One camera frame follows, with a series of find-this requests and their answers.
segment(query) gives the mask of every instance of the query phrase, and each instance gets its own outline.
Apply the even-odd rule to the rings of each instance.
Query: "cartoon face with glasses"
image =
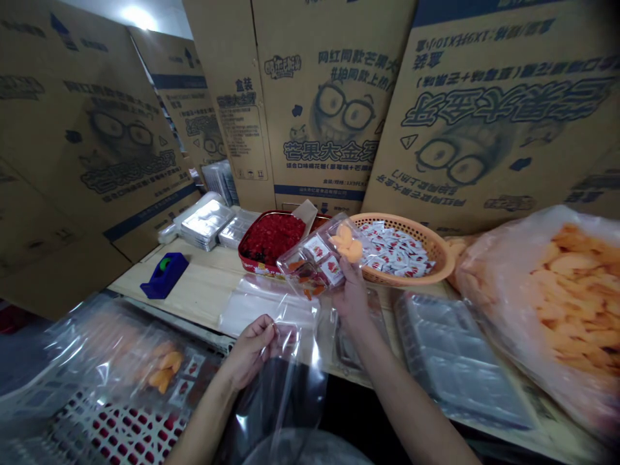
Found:
[[[207,153],[215,158],[225,158],[226,149],[224,148],[224,141],[222,136],[217,132],[206,133],[205,140],[202,143],[202,148]]]
[[[457,186],[476,184],[507,157],[515,125],[464,119],[447,126],[415,153],[419,172],[444,170]]]
[[[328,81],[318,88],[310,115],[310,127],[320,142],[347,143],[376,117],[368,85],[356,81]]]
[[[144,160],[155,155],[153,133],[139,119],[125,123],[119,112],[93,110],[89,113],[90,126],[112,153],[106,159],[109,165],[123,161]]]

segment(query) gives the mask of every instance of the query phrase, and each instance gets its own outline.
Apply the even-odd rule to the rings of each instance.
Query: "packaged snack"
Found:
[[[278,259],[278,268],[308,300],[344,282],[340,257],[361,266],[377,257],[373,244],[344,213],[326,221]]]
[[[364,265],[402,278],[421,278],[433,270],[435,262],[428,259],[422,243],[402,231],[386,228],[385,221],[365,223],[361,231],[372,243],[374,253]]]
[[[105,294],[84,301],[48,334],[54,342],[47,350],[79,373],[95,403],[188,413],[223,356]]]
[[[483,234],[456,272],[486,334],[603,436],[620,408],[618,231],[558,205]]]

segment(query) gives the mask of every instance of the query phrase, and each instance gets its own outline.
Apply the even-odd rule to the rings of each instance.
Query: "clear plastic bag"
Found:
[[[297,295],[311,300],[344,283],[341,256],[355,266],[376,255],[368,238],[345,213],[338,213],[281,255],[278,268]]]
[[[381,334],[383,341],[389,346],[388,329],[383,319],[379,294],[376,290],[370,288],[366,289],[366,293],[368,295],[368,311],[370,318]],[[336,309],[333,309],[333,314],[337,317]],[[349,371],[365,373],[362,361],[357,355],[357,351],[355,347],[353,347],[353,343],[349,339],[340,319],[338,319],[336,323],[335,353],[336,362],[345,374]]]
[[[89,386],[93,404],[128,403],[190,413],[221,355],[153,322],[121,298],[97,294],[53,325],[47,349]]]
[[[457,269],[486,334],[603,435],[620,408],[619,247],[618,222],[556,206],[483,234]]]
[[[226,327],[228,318],[238,318],[244,312],[244,304],[248,313],[259,305],[260,314],[265,313],[262,309],[269,309],[277,337],[271,348],[275,356],[265,363],[236,404],[220,444],[219,463],[244,463],[259,444],[261,457],[268,458],[262,463],[296,463],[290,458],[300,456],[305,437],[322,418],[325,371],[335,333],[331,305],[321,305],[318,299],[300,299],[286,288],[285,283],[247,275],[231,296],[234,305],[229,305],[220,320],[220,328]],[[297,428],[302,435],[294,444],[289,443],[290,428]]]

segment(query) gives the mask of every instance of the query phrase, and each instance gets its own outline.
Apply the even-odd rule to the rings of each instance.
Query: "plastic tray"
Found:
[[[395,314],[409,372],[447,416],[496,428],[533,427],[461,301],[405,292]]]

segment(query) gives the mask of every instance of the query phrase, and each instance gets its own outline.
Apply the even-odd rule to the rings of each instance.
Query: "wooden table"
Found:
[[[166,299],[149,300],[140,289],[140,284],[149,281],[159,261],[169,252],[182,253],[188,259],[189,266]],[[177,239],[153,250],[140,263],[112,283],[109,289],[218,331],[219,317],[226,308],[230,293],[244,275],[245,271],[237,250],[217,246],[211,252],[205,252]],[[392,350],[404,363],[394,316],[389,306],[388,296],[392,288],[374,284],[371,286],[377,290],[381,299]],[[418,293],[458,298],[458,294],[446,282],[411,289]],[[517,431],[489,428],[475,422],[461,421],[461,423],[561,462],[571,464],[595,462],[600,445],[577,427],[552,400],[511,364],[503,362],[503,367],[531,413],[535,428],[530,431]],[[343,371],[336,363],[331,363],[326,371],[372,388],[364,374]]]

